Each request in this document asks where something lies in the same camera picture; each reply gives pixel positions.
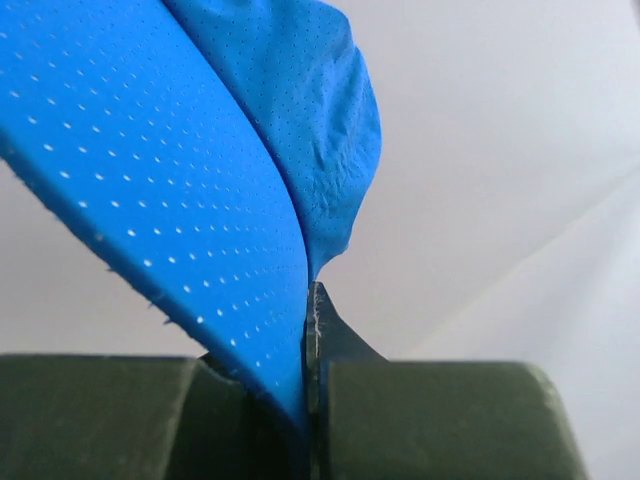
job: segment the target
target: white background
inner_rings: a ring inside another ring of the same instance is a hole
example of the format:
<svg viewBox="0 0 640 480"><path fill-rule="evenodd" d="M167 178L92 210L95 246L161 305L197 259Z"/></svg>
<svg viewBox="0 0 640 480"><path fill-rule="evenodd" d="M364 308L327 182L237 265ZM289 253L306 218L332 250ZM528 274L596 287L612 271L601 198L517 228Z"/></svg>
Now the white background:
<svg viewBox="0 0 640 480"><path fill-rule="evenodd" d="M322 280L393 358L521 359L594 478L640 460L640 35L627 0L336 0L385 132ZM200 353L0 165L0 351Z"/></svg>

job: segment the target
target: white backdrop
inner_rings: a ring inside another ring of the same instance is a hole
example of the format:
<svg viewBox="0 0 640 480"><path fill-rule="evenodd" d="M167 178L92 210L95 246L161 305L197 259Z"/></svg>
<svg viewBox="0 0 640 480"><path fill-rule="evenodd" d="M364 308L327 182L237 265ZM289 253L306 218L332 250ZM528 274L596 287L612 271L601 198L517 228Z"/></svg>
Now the white backdrop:
<svg viewBox="0 0 640 480"><path fill-rule="evenodd" d="M322 275L339 310L394 358L538 363L594 478L638 478L630 1L333 3L385 132L351 249ZM0 164L0 351L200 352L162 321Z"/></svg>

